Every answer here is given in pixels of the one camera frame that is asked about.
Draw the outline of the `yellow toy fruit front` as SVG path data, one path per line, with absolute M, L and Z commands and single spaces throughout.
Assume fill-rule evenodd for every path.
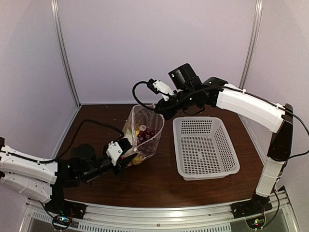
M 139 165 L 144 161 L 144 157 L 143 156 L 136 156 L 133 160 L 132 160 L 132 164 L 133 165 Z

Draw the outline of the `dark red toy grapes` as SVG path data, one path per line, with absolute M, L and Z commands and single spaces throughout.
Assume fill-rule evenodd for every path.
M 138 150 L 145 156 L 149 156 L 152 153 L 150 145 L 147 142 L 154 136 L 155 131 L 152 129 L 140 130 L 137 134 L 138 146 L 139 146 Z

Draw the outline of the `clear zip top bag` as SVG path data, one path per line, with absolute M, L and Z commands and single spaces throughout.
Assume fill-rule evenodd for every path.
M 132 148 L 124 157 L 136 154 L 130 166 L 139 165 L 155 155 L 164 128 L 162 115 L 141 105 L 132 107 L 123 127 L 125 137 L 131 142 Z

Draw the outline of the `white perforated plastic basket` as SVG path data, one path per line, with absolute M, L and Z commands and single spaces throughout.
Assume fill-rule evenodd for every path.
M 177 117 L 172 122 L 179 175 L 185 181 L 236 174 L 240 164 L 223 121 L 217 117 Z

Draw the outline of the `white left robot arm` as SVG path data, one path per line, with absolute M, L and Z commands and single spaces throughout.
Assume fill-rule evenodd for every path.
M 110 142 L 102 158 L 97 158 L 90 144 L 81 144 L 71 150 L 71 158 L 37 159 L 18 152 L 0 140 L 0 181 L 40 201 L 52 212 L 66 214 L 72 203 L 65 200 L 64 188 L 90 183 L 110 171 L 119 176 L 136 153 L 127 138 Z

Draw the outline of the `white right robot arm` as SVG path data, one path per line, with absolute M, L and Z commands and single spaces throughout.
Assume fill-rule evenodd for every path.
M 176 90 L 160 80 L 150 81 L 147 85 L 155 94 L 162 95 L 155 112 L 162 114 L 166 120 L 191 106 L 203 109 L 208 105 L 244 116 L 272 132 L 267 161 L 252 198 L 231 206 L 238 214 L 262 213 L 267 208 L 273 187 L 291 155 L 292 106 L 262 100 L 217 77 L 210 77 L 202 82 L 188 63 L 169 72 L 169 77 Z

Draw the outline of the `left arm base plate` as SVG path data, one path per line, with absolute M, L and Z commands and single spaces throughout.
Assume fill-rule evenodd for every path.
M 50 201 L 45 204 L 45 209 L 51 213 L 83 219 L 86 211 L 86 205 L 71 201 L 63 201 L 60 203 Z

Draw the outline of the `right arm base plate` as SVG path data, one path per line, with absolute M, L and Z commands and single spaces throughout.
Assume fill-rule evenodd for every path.
M 252 199 L 231 204 L 234 219 L 262 214 L 272 208 L 272 204 L 269 202 L 261 204 Z

